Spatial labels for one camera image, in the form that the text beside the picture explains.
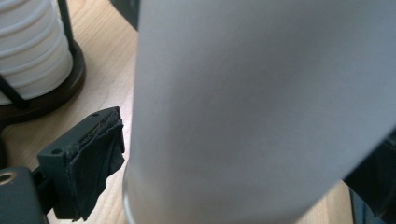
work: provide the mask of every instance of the wooden table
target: wooden table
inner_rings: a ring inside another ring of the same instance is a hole
[[[56,111],[3,131],[10,165],[37,167],[38,151],[72,128],[89,114],[119,106],[124,122],[124,139],[129,157],[131,118],[134,94],[134,62],[137,32],[110,5],[108,0],[69,0],[75,39],[80,44],[87,77],[81,91]],[[107,188],[87,223],[127,223],[122,207],[122,168],[107,180]],[[50,223],[57,220],[49,213]],[[318,202],[299,224],[350,224],[350,202],[345,184],[336,185]]]

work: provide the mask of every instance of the white ribbed container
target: white ribbed container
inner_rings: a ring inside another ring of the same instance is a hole
[[[0,74],[23,99],[54,90],[72,67],[52,0],[0,0]],[[10,103],[0,92],[0,105]]]

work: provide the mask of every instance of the light wood tabletop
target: light wood tabletop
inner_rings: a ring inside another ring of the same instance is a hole
[[[124,157],[129,158],[138,33],[108,0],[69,0],[68,4],[75,39],[87,64],[84,86],[68,103],[47,116],[11,125],[3,131],[11,166],[35,169],[36,154],[41,149],[91,113],[111,106],[120,107]],[[124,169],[125,164],[107,180],[106,190],[87,223],[127,223],[121,198]],[[348,197],[347,186],[337,184],[299,224],[351,224]],[[48,217],[50,223],[72,223],[56,219],[53,212]]]

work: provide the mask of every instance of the white stacked cups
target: white stacked cups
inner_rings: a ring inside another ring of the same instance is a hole
[[[56,89],[72,67],[52,0],[0,0],[0,74],[23,99]],[[10,103],[0,92],[0,105]]]

